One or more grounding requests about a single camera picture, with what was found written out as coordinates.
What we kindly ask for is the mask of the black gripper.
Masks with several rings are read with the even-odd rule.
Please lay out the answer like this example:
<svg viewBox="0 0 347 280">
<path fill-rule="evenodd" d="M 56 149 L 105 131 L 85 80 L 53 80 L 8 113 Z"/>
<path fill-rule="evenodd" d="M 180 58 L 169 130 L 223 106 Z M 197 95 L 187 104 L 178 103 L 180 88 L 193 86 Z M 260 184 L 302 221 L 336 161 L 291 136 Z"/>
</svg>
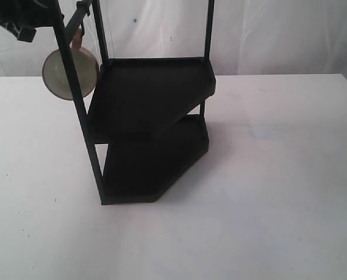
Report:
<svg viewBox="0 0 347 280">
<path fill-rule="evenodd" d="M 50 3 L 0 0 L 0 26 L 19 41 L 33 41 L 37 28 L 52 26 Z"/>
</svg>

